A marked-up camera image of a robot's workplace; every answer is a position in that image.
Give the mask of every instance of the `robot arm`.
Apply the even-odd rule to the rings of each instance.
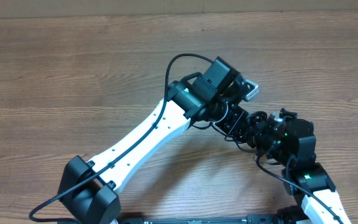
[[[341,217],[340,223],[350,223],[334,184],[321,165],[315,163],[313,124],[297,119],[296,113],[284,109],[268,117],[262,111],[249,114],[238,106],[258,92],[256,83],[243,79],[236,69],[218,57],[204,74],[194,73],[171,83],[164,98],[167,100],[165,110],[162,110],[165,103],[162,100],[149,117],[117,144],[88,162],[79,156],[74,157],[66,165],[59,186],[58,194],[64,196],[57,195],[55,199],[66,206],[78,223],[114,222],[121,210],[118,195],[134,173],[161,146],[184,133],[195,122],[209,121],[237,145],[247,143],[256,147],[258,166],[260,157],[265,154],[268,159],[275,159],[286,167],[282,175],[291,184],[285,187],[290,195],[294,195],[297,208],[301,207],[303,212],[301,215],[298,212],[294,218],[293,212],[279,210],[272,220],[274,223],[337,223],[306,193],[315,194],[331,207]],[[150,130],[140,143],[134,144]],[[84,183],[93,176],[96,179]],[[306,189],[306,193],[293,187],[297,185]],[[37,208],[30,213],[30,218],[36,211]]]

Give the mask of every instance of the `table surface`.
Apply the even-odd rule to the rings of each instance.
[[[0,223],[56,194],[65,164],[104,151],[163,95],[176,54],[221,56],[261,92],[246,110],[313,121],[318,162],[358,223],[358,11],[251,12],[0,20]],[[208,63],[183,58],[170,80]],[[279,173],[282,167],[269,167]],[[120,196],[153,218],[239,217],[294,205],[252,155],[212,129],[189,129]],[[68,217],[59,203],[39,217]]]

